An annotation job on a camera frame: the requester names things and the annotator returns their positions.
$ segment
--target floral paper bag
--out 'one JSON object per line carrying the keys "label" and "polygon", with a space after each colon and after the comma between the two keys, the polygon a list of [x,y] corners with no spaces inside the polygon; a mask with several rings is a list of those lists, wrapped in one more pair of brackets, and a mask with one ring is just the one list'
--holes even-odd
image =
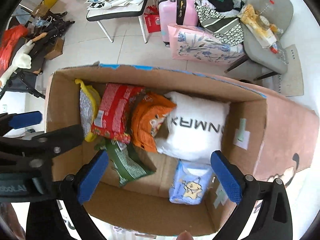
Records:
{"label": "floral paper bag", "polygon": [[243,45],[222,44],[201,27],[168,24],[172,58],[231,66],[244,56]]}

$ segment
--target blue package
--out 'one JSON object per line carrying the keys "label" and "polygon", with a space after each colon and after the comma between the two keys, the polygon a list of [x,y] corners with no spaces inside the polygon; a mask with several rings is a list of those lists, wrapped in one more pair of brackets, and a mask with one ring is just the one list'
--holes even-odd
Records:
{"label": "blue package", "polygon": [[179,160],[169,200],[176,204],[198,205],[212,179],[210,165]]}

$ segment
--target screw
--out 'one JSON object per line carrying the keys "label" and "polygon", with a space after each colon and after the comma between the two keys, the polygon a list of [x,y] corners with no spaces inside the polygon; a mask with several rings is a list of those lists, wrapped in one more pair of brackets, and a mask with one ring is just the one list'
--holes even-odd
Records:
{"label": "screw", "polygon": [[75,176],[73,174],[69,174],[66,176],[67,181],[73,181],[74,178],[75,178]]}
{"label": "screw", "polygon": [[247,181],[253,181],[253,176],[252,176],[252,175],[246,175],[246,176],[245,176],[245,179],[246,179]]}
{"label": "screw", "polygon": [[54,151],[55,154],[59,154],[61,152],[61,148],[60,147],[55,147],[53,149],[53,151]]}
{"label": "screw", "polygon": [[281,184],[282,184],[282,180],[279,179],[279,178],[276,178],[276,183],[279,184],[279,185],[281,185]]}
{"label": "screw", "polygon": [[33,159],[29,165],[31,168],[40,168],[43,165],[44,161],[41,159]]}
{"label": "screw", "polygon": [[38,139],[38,142],[46,142],[47,140],[48,140],[47,138],[42,137],[42,138],[39,138],[39,139]]}

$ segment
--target open cardboard box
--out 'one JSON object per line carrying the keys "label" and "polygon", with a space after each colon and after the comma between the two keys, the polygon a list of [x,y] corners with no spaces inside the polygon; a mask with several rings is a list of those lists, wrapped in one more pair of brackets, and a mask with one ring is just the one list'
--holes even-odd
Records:
{"label": "open cardboard box", "polygon": [[[319,119],[313,111],[255,85],[151,67],[100,65],[58,70],[47,89],[47,132],[80,123],[79,85],[74,83],[75,78],[90,83],[101,95],[105,84],[113,82],[230,101],[222,153],[243,174],[252,174],[258,180],[282,175],[292,167],[294,176],[311,164],[319,128]],[[245,130],[249,132],[247,147],[235,139],[241,118],[246,119]],[[88,163],[96,153],[93,149],[96,143],[83,142],[54,158],[54,180],[75,174]],[[295,153],[298,162],[292,160]],[[118,175],[110,164],[91,200],[84,204],[90,215],[122,228],[165,236],[185,230],[193,236],[209,235],[228,219],[235,204],[227,200],[214,205],[217,179],[200,205],[170,203],[168,191],[178,160],[154,153],[140,156],[156,173],[119,188]]]}

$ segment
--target barcode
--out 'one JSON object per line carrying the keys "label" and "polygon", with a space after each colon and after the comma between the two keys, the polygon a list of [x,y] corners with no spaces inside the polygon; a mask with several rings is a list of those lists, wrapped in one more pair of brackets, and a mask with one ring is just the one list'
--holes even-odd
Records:
{"label": "barcode", "polygon": [[99,110],[96,119],[94,119],[94,125],[102,128],[102,117],[103,117],[104,111]]}

